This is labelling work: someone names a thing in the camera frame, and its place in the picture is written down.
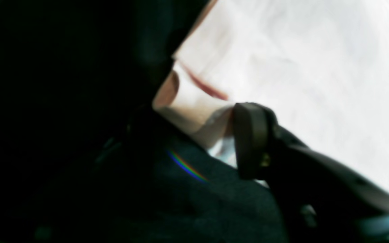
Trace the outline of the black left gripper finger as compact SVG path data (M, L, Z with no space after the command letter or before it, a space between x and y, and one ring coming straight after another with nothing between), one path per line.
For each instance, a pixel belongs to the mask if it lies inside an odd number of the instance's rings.
M239 177L269 186L291 243L389 243L389 193L279 126L275 113L237 103Z

